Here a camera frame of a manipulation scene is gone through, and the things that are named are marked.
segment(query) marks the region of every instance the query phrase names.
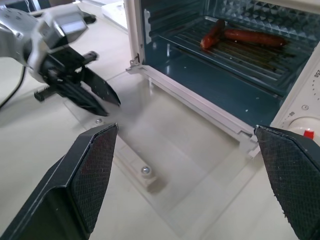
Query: wire rack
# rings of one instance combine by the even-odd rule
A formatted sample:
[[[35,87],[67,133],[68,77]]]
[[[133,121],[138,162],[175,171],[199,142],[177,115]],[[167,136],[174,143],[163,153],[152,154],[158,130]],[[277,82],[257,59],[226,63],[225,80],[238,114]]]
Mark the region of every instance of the wire rack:
[[[283,48],[222,39],[216,46],[203,50],[200,48],[201,39],[215,21],[216,18],[204,17],[191,27],[178,32],[170,30],[170,34],[160,37],[279,96],[287,93],[313,50],[292,39],[288,39],[289,43]],[[226,28],[248,29],[230,22]]]

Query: screw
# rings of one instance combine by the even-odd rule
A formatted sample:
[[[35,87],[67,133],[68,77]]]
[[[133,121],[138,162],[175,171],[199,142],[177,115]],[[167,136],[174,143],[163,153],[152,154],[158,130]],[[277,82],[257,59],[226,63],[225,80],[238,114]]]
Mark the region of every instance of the screw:
[[[302,108],[302,110],[308,110],[309,106],[308,105],[303,105],[301,108]]]
[[[144,166],[141,168],[141,172],[145,175],[148,175],[150,173],[150,168],[148,166]]]
[[[102,119],[101,118],[95,120],[95,124],[101,124],[101,123],[102,123]]]

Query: table surface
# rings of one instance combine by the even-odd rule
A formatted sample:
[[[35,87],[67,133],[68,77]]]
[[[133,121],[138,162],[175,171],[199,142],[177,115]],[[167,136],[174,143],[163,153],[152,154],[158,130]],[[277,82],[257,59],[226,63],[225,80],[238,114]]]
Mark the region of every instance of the table surface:
[[[90,239],[297,239],[261,157],[246,160],[227,134],[147,79],[124,72],[131,59],[128,35],[97,6],[79,6],[98,21],[72,46],[81,54],[100,55],[90,68],[110,79],[122,99],[121,109],[104,120],[119,123],[121,138],[166,183],[156,194],[147,193],[113,164]],[[1,101],[17,84],[21,66],[0,61]],[[33,91],[42,87],[27,74],[0,112],[0,234],[49,167],[95,119],[59,96],[38,103]]]

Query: sausage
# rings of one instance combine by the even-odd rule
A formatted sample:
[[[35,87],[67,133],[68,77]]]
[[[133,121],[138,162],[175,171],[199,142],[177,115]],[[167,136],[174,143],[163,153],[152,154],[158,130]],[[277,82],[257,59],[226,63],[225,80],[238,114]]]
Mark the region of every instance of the sausage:
[[[211,36],[211,35],[207,34],[202,38],[200,46],[203,49],[208,49],[211,46],[216,45],[219,42],[219,40],[220,39],[218,37]]]
[[[227,29],[224,31],[226,39],[250,42],[256,44],[263,44],[271,47],[282,47],[287,44],[283,37],[275,36],[263,32],[238,30],[238,29]]]
[[[208,49],[211,46],[216,45],[219,42],[219,37],[223,32],[226,23],[224,20],[219,19],[215,25],[211,28],[210,32],[205,35],[200,43],[201,48]]]

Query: black cable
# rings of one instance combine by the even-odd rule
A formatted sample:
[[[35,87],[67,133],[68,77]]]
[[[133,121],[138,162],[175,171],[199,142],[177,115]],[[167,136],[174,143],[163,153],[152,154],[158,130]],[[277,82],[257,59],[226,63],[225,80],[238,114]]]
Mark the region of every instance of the black cable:
[[[0,110],[1,108],[16,94],[16,92],[19,90],[21,87],[22,83],[24,82],[25,79],[25,74],[26,74],[26,67],[24,66],[21,71],[21,76],[18,84],[16,85],[15,89],[10,93],[9,96],[6,97],[6,99],[0,104]]]

